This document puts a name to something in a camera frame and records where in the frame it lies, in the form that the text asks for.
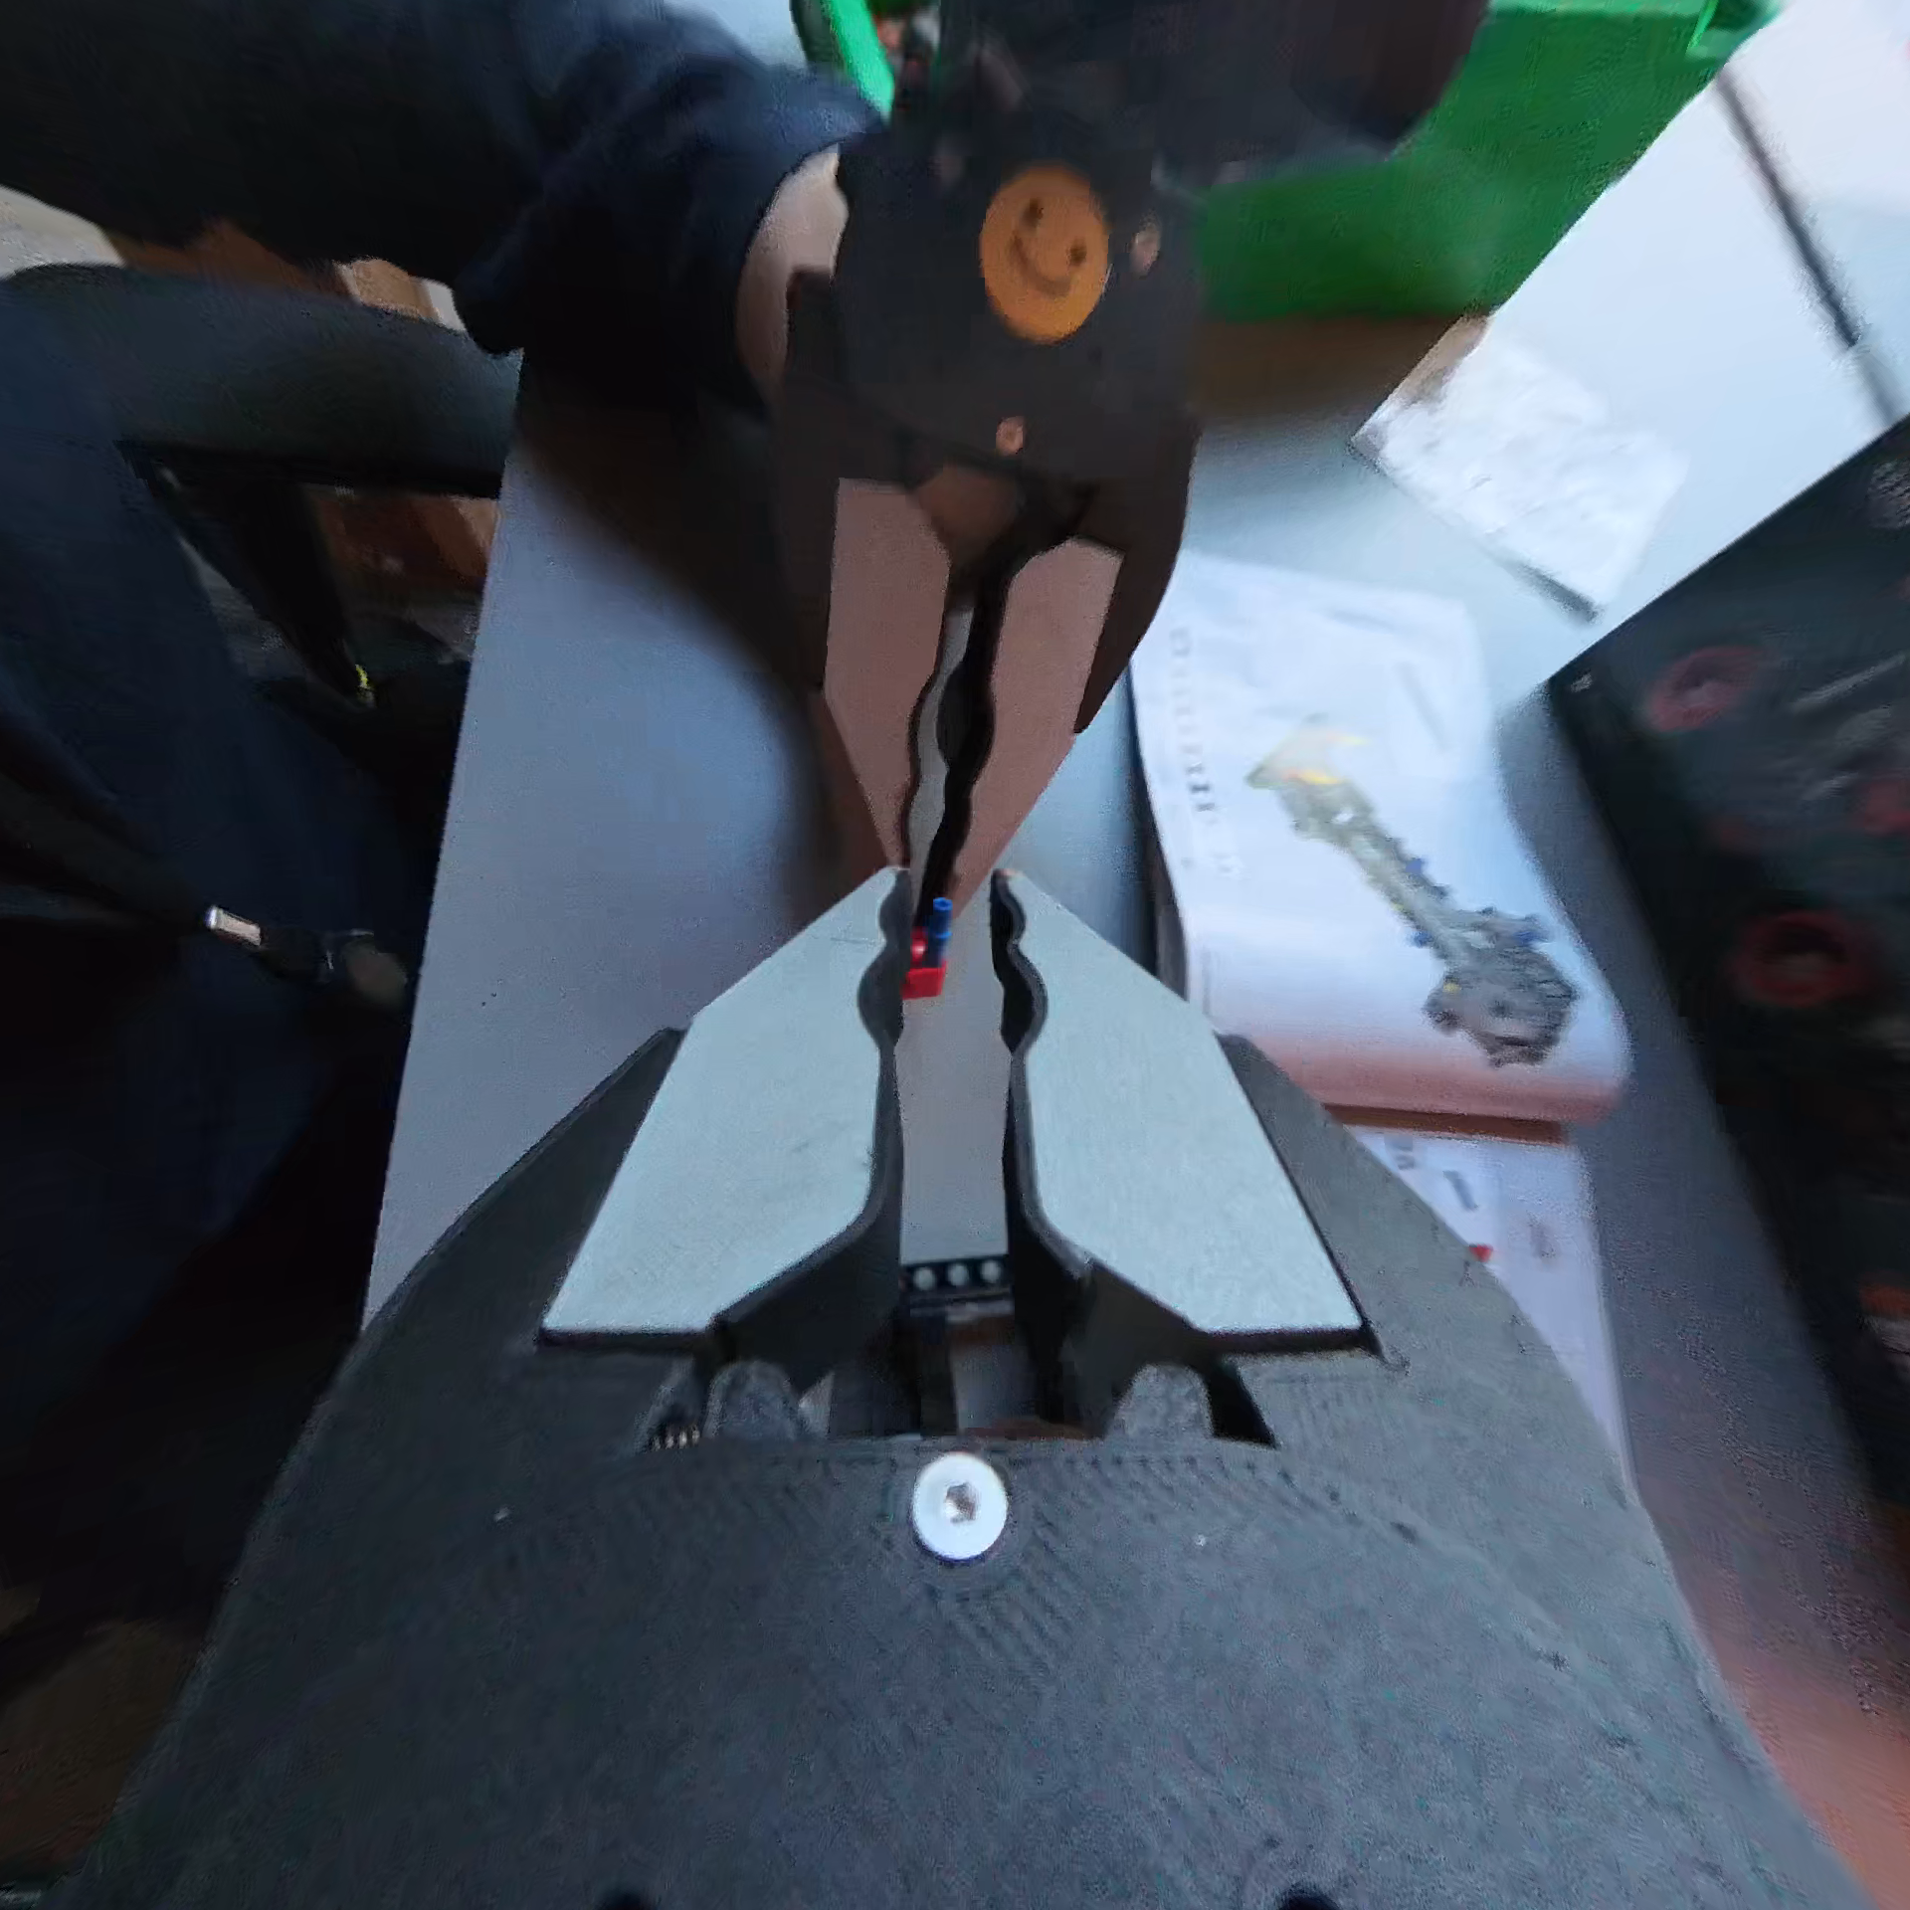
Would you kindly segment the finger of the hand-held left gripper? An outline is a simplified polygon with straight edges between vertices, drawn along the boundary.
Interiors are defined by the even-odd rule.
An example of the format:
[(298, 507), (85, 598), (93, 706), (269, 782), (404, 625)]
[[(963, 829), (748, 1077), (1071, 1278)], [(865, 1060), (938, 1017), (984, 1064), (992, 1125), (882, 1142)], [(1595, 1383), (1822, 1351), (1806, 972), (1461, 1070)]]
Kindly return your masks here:
[(938, 677), (952, 557), (916, 494), (840, 480), (826, 604), (820, 771), (840, 881), (911, 859), (921, 710)]
[(927, 900), (966, 908), (1071, 751), (1120, 566), (1095, 538), (1066, 538), (984, 571), (942, 695)]

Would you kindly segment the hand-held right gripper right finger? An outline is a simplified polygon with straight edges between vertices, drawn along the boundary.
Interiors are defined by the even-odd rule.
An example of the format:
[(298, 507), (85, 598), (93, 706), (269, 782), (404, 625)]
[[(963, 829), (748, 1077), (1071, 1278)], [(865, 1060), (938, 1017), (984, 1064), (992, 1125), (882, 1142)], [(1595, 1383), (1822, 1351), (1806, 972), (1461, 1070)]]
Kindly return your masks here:
[(1014, 1308), (1043, 1409), (1092, 1436), (1199, 1402), (1264, 1436), (1241, 1358), (1365, 1351), (1365, 1312), (1222, 1037), (1027, 874), (991, 876), (1011, 1056)]

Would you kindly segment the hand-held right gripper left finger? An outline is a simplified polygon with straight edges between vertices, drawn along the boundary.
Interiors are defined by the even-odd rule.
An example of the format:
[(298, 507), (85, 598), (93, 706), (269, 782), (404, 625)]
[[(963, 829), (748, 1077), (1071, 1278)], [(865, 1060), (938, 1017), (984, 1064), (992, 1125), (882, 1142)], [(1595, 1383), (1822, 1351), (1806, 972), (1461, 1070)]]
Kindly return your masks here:
[(539, 1322), (542, 1340), (762, 1363), (795, 1396), (900, 1278), (900, 982), (911, 881), (875, 870), (709, 1001)]

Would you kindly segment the person's left forearm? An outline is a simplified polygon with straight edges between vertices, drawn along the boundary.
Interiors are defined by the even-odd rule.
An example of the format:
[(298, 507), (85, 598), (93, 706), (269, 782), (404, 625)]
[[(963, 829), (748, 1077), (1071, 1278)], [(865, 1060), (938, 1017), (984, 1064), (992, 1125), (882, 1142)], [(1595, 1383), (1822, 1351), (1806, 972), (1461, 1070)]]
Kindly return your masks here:
[(756, 229), (870, 125), (670, 3), (4, 3), (5, 187), (158, 246), (386, 259), (613, 397), (756, 407)]

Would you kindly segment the black lego chassis model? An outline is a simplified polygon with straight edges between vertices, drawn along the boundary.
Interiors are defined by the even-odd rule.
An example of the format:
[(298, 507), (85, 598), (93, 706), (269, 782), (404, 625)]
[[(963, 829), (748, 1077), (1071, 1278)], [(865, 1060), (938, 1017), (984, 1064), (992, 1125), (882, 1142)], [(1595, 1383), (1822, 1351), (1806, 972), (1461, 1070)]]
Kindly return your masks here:
[(926, 1438), (1005, 1420), (1027, 1392), (1005, 1259), (907, 1264), (892, 1312), (892, 1362)]

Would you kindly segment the lego instruction booklet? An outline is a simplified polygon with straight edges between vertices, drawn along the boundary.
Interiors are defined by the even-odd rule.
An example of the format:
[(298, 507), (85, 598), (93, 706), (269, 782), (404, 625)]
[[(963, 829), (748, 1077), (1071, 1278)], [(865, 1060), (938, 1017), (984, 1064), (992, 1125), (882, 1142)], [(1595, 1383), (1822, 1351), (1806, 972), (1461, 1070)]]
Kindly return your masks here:
[(1350, 1121), (1626, 1461), (1584, 1162), (1620, 1008), (1520, 834), (1469, 612), (1186, 552), (1131, 664), (1161, 976)]

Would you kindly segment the black lego box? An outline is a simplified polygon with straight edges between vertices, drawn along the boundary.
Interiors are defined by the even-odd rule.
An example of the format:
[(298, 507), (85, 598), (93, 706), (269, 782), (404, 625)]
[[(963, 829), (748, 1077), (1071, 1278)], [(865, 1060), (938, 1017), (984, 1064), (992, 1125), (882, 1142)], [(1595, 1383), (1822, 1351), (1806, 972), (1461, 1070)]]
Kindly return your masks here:
[(1907, 1508), (1907, 418), (1547, 683), (1873, 1491)]

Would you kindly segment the person's left hand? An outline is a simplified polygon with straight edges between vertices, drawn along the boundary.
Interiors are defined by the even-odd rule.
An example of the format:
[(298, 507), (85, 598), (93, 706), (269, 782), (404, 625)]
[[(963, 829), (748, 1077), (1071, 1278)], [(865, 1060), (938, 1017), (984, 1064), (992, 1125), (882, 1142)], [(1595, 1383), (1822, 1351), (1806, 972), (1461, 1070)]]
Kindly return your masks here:
[(797, 279), (835, 272), (847, 226), (835, 145), (795, 165), (750, 235), (734, 296), (734, 344), (754, 397), (774, 414), (789, 353), (789, 297)]

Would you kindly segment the loose paper sheet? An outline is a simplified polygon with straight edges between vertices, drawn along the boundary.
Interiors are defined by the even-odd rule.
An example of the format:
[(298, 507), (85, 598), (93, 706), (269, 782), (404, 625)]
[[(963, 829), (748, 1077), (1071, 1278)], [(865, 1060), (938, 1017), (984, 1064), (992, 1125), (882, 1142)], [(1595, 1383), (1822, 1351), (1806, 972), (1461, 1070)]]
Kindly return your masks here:
[(1637, 571), (1688, 459), (1492, 317), (1450, 323), (1350, 434), (1401, 494), (1576, 612)]

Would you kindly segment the green plastic bin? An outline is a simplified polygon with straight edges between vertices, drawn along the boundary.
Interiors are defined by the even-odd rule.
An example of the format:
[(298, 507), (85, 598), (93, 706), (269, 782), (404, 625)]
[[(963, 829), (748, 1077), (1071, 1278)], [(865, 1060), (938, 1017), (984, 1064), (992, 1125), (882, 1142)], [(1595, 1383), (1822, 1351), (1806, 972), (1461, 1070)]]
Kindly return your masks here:
[[(875, 121), (942, 3), (795, 3)], [(1755, 40), (1774, 3), (1205, 3), (1199, 313), (1469, 314)]]

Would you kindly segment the black office chair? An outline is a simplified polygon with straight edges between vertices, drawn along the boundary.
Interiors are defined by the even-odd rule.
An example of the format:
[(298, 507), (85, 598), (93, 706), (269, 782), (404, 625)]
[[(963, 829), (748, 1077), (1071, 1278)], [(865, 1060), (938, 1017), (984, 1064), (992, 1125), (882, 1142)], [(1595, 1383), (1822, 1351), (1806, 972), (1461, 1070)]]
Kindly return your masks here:
[(92, 379), (181, 541), (324, 690), (367, 706), (317, 490), (494, 500), (517, 363), (324, 291), (101, 264), (4, 279)]

